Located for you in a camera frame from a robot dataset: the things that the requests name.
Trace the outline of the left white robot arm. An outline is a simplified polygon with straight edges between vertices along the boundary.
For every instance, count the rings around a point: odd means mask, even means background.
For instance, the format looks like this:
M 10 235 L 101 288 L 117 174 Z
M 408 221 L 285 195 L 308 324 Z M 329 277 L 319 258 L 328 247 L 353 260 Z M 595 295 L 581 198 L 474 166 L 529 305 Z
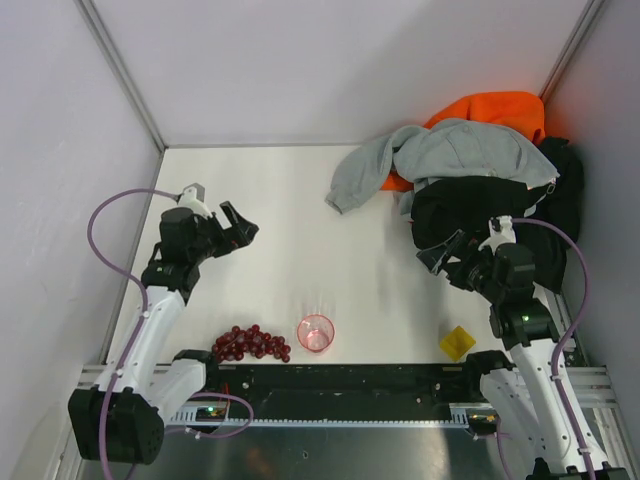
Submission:
M 129 338 L 93 386 L 75 390 L 68 402 L 82 458 L 151 464 L 168 421 L 216 368 L 210 353 L 183 350 L 161 378 L 154 377 L 161 349 L 200 279 L 200 265 L 249 246 L 259 231 L 230 202 L 220 207 L 227 227 L 199 200 L 182 199 L 162 213 L 160 240 L 137 281 L 142 304 Z

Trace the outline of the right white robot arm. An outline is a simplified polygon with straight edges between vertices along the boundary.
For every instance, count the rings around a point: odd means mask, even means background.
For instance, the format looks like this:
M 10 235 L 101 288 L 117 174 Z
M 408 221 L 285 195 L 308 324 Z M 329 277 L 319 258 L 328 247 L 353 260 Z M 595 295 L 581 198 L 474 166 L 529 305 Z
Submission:
M 507 226 L 484 242 L 457 231 L 418 259 L 434 275 L 475 292 L 490 304 L 490 326 L 502 351 L 466 362 L 478 389 L 531 459 L 532 479 L 626 479 L 594 438 L 568 379 L 561 337 L 548 308 L 534 295 L 533 253 Z

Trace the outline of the black cloth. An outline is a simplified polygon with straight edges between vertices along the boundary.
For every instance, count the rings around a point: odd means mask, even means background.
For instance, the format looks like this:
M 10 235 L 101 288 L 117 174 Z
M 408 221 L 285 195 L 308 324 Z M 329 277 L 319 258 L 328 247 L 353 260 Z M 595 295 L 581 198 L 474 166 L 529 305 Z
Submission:
M 418 251 L 444 242 L 458 229 L 482 242 L 489 236 L 489 220 L 504 215 L 547 222 L 576 242 L 585 186 L 583 162 L 564 138 L 547 137 L 538 150 L 559 172 L 552 188 L 528 189 L 513 180 L 473 176 L 445 178 L 418 192 L 411 210 Z

